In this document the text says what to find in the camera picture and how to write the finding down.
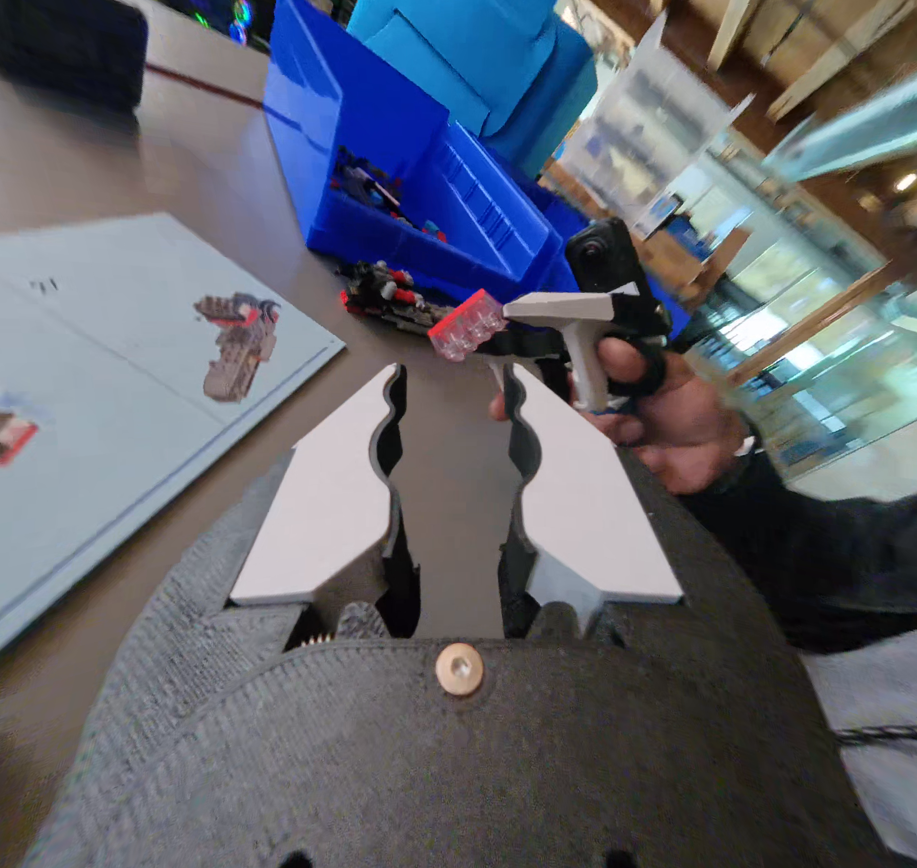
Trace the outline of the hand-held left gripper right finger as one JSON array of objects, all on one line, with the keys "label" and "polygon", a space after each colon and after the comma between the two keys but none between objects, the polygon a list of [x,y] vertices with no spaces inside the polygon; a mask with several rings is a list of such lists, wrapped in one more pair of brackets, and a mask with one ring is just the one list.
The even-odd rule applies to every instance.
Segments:
[{"label": "hand-held left gripper right finger", "polygon": [[503,370],[520,476],[501,549],[505,636],[564,604],[580,634],[612,603],[679,605],[684,592],[611,441],[521,364]]}]

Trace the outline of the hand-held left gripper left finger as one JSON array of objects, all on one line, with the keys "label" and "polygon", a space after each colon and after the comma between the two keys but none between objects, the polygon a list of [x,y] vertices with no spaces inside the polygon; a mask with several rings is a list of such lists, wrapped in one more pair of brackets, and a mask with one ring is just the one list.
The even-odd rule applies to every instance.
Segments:
[{"label": "hand-held left gripper left finger", "polygon": [[384,366],[295,444],[232,604],[300,603],[331,626],[361,602],[390,635],[414,635],[420,570],[391,480],[403,456],[406,399],[406,367]]}]

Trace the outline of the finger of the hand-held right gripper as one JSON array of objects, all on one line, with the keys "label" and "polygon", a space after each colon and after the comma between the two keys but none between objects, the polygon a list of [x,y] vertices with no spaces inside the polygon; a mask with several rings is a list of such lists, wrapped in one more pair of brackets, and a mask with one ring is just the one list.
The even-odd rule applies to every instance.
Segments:
[{"label": "finger of the hand-held right gripper", "polygon": [[551,328],[507,328],[487,340],[487,365],[499,390],[507,364],[529,361],[552,391],[570,391],[569,356],[560,332]]},{"label": "finger of the hand-held right gripper", "polygon": [[636,283],[628,283],[611,292],[533,292],[502,307],[509,321],[536,327],[562,327],[575,321],[613,321],[614,300],[626,305],[640,301]]}]

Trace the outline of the red and clear brick block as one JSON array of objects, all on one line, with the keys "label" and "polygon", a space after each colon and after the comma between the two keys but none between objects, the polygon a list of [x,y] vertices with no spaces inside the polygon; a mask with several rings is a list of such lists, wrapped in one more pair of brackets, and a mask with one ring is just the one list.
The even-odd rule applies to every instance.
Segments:
[{"label": "red and clear brick block", "polygon": [[503,305],[479,289],[438,321],[427,338],[438,356],[461,363],[506,327]]}]

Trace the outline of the dark grey toy brick model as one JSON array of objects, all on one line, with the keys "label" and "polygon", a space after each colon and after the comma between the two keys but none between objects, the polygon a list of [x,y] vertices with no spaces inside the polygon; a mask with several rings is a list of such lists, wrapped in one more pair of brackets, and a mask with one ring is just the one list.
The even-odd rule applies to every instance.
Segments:
[{"label": "dark grey toy brick model", "polygon": [[425,337],[454,309],[427,300],[410,273],[382,260],[341,266],[336,276],[345,284],[340,301],[346,312],[384,321],[403,332]]}]

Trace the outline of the pile of mixed toy bricks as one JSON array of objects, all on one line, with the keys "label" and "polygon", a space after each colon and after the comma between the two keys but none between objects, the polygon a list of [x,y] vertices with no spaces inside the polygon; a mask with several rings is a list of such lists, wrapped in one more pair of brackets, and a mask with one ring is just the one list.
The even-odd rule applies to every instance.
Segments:
[{"label": "pile of mixed toy bricks", "polygon": [[367,158],[339,145],[328,186],[362,206],[380,212],[442,243],[448,237],[432,220],[416,224],[403,209],[404,192],[400,177],[392,177]]}]

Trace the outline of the pale blue instruction booklet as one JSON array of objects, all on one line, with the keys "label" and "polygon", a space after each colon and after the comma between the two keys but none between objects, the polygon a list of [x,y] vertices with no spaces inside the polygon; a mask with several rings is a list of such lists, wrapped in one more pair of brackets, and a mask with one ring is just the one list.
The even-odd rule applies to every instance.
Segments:
[{"label": "pale blue instruction booklet", "polygon": [[6,647],[345,344],[167,213],[1,244]]}]

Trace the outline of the large blue plastic bin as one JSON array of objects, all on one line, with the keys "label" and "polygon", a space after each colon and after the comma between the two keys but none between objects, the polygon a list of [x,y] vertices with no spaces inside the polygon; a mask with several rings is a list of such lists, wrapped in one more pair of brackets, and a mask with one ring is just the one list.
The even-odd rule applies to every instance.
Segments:
[{"label": "large blue plastic bin", "polygon": [[[564,243],[476,137],[308,0],[276,0],[263,105],[304,243],[420,289],[576,292]],[[341,149],[401,181],[405,224],[332,186]]]}]

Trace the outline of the person's right forearm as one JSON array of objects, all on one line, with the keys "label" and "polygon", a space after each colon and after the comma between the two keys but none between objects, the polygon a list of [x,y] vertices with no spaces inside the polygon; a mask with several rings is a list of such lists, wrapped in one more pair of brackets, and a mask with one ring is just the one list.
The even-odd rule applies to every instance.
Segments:
[{"label": "person's right forearm", "polygon": [[839,654],[916,629],[916,496],[819,499],[785,485],[761,433],[682,505],[766,600],[789,645]]}]

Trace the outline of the grey desk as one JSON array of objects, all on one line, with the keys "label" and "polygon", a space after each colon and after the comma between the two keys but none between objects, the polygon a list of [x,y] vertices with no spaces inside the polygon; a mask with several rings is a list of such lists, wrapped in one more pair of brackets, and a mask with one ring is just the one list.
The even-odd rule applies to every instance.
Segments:
[{"label": "grey desk", "polygon": [[128,627],[181,552],[281,453],[382,369],[408,370],[395,470],[421,566],[420,637],[500,638],[496,565],[516,473],[488,419],[482,363],[451,365],[417,335],[348,315],[306,250],[261,111],[160,71],[134,136],[2,81],[2,230],[167,210],[347,345],[2,653],[2,730],[17,747],[75,747]]}]

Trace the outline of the person's right hand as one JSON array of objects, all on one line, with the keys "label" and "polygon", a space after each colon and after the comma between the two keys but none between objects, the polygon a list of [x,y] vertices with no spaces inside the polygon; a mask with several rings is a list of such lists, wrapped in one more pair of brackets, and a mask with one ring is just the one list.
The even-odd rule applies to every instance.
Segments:
[{"label": "person's right hand", "polygon": [[631,410],[580,415],[636,455],[672,495],[696,495],[737,474],[762,453],[748,422],[679,354],[663,352],[656,392]]}]

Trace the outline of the small blue plastic bin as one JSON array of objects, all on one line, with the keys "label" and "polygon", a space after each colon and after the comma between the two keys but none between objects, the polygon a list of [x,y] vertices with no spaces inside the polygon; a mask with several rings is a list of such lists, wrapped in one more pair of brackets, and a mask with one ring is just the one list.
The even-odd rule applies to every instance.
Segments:
[{"label": "small blue plastic bin", "polygon": [[566,199],[551,189],[541,186],[513,164],[501,159],[498,161],[504,172],[528,197],[560,239],[557,255],[552,257],[536,290],[578,292],[579,285],[567,261],[566,246],[570,237],[588,227],[590,219],[579,209],[567,203]]}]

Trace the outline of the light blue plastic bin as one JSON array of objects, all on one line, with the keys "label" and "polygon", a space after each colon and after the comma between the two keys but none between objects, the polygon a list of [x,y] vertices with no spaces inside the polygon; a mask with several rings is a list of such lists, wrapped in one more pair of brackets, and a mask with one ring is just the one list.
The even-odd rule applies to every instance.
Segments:
[{"label": "light blue plastic bin", "polygon": [[357,0],[348,32],[530,178],[598,88],[558,0]]}]

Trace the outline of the person's grey trousers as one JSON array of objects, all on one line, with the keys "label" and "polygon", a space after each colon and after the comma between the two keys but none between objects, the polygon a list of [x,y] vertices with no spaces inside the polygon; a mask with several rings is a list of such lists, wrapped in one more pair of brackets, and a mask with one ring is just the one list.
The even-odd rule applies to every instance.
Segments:
[{"label": "person's grey trousers", "polygon": [[843,766],[880,839],[916,857],[916,633],[801,657]]}]

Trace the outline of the black rectangular box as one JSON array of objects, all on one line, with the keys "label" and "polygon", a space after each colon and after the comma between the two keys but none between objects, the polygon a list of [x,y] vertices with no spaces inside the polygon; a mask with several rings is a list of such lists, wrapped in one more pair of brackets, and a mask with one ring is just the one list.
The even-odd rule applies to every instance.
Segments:
[{"label": "black rectangular box", "polygon": [[112,112],[140,104],[148,42],[120,0],[1,0],[2,72]]}]

